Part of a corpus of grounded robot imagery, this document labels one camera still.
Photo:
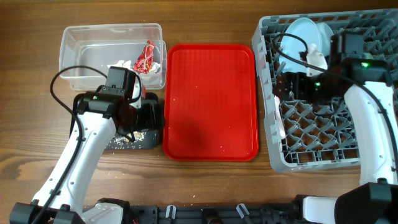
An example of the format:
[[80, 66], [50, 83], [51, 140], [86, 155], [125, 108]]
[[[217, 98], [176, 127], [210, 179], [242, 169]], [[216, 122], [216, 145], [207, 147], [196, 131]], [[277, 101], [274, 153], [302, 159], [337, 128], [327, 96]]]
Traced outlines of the rice and meat leftovers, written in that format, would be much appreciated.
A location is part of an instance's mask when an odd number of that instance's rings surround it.
[[116, 134], [113, 141], [117, 144], [127, 144], [127, 143], [137, 143], [143, 142], [146, 136], [146, 132], [134, 131], [133, 133], [128, 133], [126, 135]]

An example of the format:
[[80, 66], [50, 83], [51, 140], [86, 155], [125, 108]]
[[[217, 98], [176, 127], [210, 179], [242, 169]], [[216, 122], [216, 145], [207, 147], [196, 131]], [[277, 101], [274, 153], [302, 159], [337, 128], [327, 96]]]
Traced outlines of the white napkin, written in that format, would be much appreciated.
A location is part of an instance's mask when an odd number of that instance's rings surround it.
[[[128, 60], [128, 61], [124, 61], [124, 60], [119, 60], [117, 63], [115, 63], [115, 64], [108, 64], [107, 65], [107, 67], [108, 68], [110, 68], [110, 67], [122, 67], [122, 68], [128, 68], [128, 69], [130, 69], [130, 70], [133, 70], [133, 67], [132, 67], [132, 62], [130, 61], [130, 60]], [[135, 72], [136, 73], [138, 73], [138, 74], [146, 74], [146, 75], [155, 75], [157, 72], [159, 72], [160, 71], [160, 64], [159, 63], [157, 63], [157, 62], [154, 62], [152, 65], [151, 65], [151, 68], [150, 68], [150, 70], [147, 72], [147, 73], [144, 73], [144, 72], [138, 72], [138, 71], [136, 71], [135, 70]]]

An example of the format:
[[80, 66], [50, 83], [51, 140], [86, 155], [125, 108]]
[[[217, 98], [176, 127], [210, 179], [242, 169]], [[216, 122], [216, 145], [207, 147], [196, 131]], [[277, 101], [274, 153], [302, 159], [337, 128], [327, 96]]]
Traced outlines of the red snack wrapper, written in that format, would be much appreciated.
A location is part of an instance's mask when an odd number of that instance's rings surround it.
[[154, 49], [155, 43], [148, 40], [145, 47], [143, 48], [142, 53], [134, 63], [134, 71], [145, 74], [148, 74], [150, 72], [154, 61]]

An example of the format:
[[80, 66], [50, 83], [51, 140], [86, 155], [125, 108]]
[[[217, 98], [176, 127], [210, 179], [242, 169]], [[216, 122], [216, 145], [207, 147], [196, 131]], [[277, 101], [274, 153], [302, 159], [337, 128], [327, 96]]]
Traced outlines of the light blue food bowl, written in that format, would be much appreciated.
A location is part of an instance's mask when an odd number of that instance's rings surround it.
[[328, 24], [325, 22], [317, 23], [318, 32], [321, 35], [322, 41], [322, 54], [324, 56], [329, 56], [330, 54], [330, 45], [331, 45], [331, 37], [333, 36], [333, 31]]

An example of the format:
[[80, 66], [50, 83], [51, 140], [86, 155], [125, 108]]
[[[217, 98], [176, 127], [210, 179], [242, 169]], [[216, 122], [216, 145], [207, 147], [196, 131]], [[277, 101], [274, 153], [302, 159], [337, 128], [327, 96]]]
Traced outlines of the white plastic fork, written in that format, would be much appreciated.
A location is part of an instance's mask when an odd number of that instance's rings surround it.
[[280, 114], [280, 99], [278, 96], [274, 97], [274, 102], [275, 102], [275, 117], [276, 120], [278, 122], [279, 125], [279, 134], [280, 134], [280, 138], [281, 139], [285, 139], [286, 138], [286, 133], [285, 133], [285, 129], [284, 129], [284, 124], [282, 122], [282, 118], [281, 118], [281, 114]]

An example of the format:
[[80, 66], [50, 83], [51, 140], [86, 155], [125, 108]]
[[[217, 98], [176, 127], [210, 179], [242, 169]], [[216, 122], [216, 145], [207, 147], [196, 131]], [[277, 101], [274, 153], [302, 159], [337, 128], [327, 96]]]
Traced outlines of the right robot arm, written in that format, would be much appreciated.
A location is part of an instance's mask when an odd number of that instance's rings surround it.
[[299, 197], [300, 217], [312, 223], [396, 223], [397, 120], [388, 63], [369, 58], [363, 36], [348, 31], [331, 37], [329, 56], [306, 45], [296, 63], [307, 72], [286, 73], [285, 90], [313, 103], [342, 97], [361, 160], [359, 187], [337, 198]]

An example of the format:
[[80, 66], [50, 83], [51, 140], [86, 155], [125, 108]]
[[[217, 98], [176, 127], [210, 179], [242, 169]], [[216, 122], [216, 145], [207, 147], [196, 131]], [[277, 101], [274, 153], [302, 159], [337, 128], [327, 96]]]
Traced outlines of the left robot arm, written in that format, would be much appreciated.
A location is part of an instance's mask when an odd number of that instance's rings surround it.
[[120, 135], [134, 142], [135, 132], [160, 132], [164, 115], [158, 97], [147, 95], [140, 76], [110, 67], [106, 82], [75, 97], [67, 145], [49, 178], [30, 203], [16, 203], [10, 223], [135, 223], [128, 201], [101, 198], [89, 210], [84, 200], [101, 155]]

